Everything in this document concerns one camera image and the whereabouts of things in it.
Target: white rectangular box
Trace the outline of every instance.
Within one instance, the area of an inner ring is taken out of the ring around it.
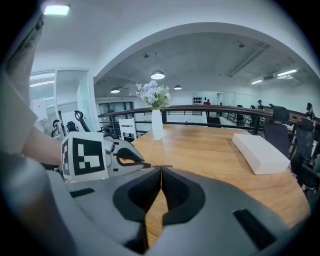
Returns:
[[[260,136],[235,133],[232,142],[257,175],[279,174],[290,164],[288,158]]]

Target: white sleeve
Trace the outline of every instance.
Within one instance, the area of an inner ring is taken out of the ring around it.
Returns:
[[[21,153],[37,121],[5,72],[0,74],[0,151]]]

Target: ceiling track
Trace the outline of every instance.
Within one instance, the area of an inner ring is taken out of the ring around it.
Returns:
[[[262,53],[264,53],[267,49],[270,48],[270,45],[264,43],[258,50],[254,52],[249,58],[247,58],[241,65],[239,65],[234,71],[229,74],[229,77],[232,78],[235,74],[237,74],[244,67],[253,62],[256,58],[258,58]]]

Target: handrail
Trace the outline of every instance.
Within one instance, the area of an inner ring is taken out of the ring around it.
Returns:
[[[164,109],[168,111],[210,111],[210,112],[223,112],[223,113],[236,113],[249,116],[259,116],[262,118],[271,119],[273,114],[265,112],[259,109],[236,107],[236,106],[223,106],[223,105],[174,105]],[[152,109],[149,107],[136,108],[130,110],[122,110],[118,112],[103,113],[98,115],[98,118],[104,118],[109,116],[118,116],[126,114],[140,114],[140,113],[151,113]],[[299,121],[296,119],[289,119],[288,122],[298,124]]]

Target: desk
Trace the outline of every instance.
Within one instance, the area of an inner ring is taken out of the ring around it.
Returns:
[[[233,184],[275,211],[289,227],[309,216],[307,199],[290,171],[255,175],[233,144],[234,133],[249,134],[239,129],[165,124],[162,140],[154,140],[149,131],[132,144],[151,165],[172,165]],[[167,211],[161,190],[146,215],[150,246],[162,231],[162,216]]]

